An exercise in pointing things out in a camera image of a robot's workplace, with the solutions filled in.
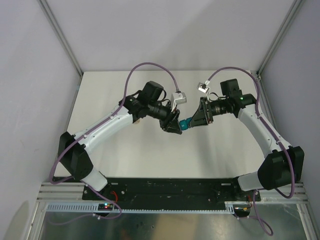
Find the teal weekly pill organizer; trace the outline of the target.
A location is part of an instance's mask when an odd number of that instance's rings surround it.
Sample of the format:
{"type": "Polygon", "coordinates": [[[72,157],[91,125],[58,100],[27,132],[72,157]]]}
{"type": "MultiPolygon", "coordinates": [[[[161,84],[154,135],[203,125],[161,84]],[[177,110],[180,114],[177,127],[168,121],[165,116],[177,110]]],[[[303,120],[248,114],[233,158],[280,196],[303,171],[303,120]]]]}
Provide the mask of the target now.
{"type": "Polygon", "coordinates": [[[185,130],[188,130],[190,128],[190,122],[191,122],[192,118],[191,117],[188,117],[186,119],[183,119],[183,120],[180,120],[179,121],[179,126],[180,126],[180,129],[182,131],[185,131],[185,130]]]}

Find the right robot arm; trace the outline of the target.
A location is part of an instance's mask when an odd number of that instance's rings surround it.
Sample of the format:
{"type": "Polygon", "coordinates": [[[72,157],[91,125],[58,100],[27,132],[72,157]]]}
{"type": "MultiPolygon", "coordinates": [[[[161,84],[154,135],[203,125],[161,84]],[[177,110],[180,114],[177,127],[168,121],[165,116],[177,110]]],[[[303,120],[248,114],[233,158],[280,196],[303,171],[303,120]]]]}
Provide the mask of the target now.
{"type": "Polygon", "coordinates": [[[188,128],[207,126],[213,123],[215,116],[233,114],[258,143],[264,161],[256,172],[236,178],[238,183],[231,187],[232,197],[241,201],[251,190],[273,190],[299,182],[305,157],[302,148],[292,146],[262,114],[257,114],[256,98],[243,94],[237,79],[223,81],[220,87],[223,97],[216,100],[201,97],[198,109],[186,124],[188,128]]]}

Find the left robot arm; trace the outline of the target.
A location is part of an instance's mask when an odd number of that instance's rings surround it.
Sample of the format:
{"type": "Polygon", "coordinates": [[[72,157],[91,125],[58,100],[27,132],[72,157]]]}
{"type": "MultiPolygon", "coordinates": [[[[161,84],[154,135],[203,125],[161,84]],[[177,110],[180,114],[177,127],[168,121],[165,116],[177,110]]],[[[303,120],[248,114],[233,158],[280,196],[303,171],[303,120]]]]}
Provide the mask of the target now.
{"type": "Polygon", "coordinates": [[[177,106],[186,103],[186,95],[181,91],[174,92],[166,105],[163,105],[163,100],[159,98],[165,94],[163,86],[149,81],[142,90],[126,96],[110,114],[94,125],[75,134],[63,133],[58,146],[59,162],[72,178],[91,186],[95,196],[101,200],[107,199],[111,187],[107,178],[94,167],[90,155],[119,130],[144,117],[159,120],[164,132],[182,134],[177,106]]]}

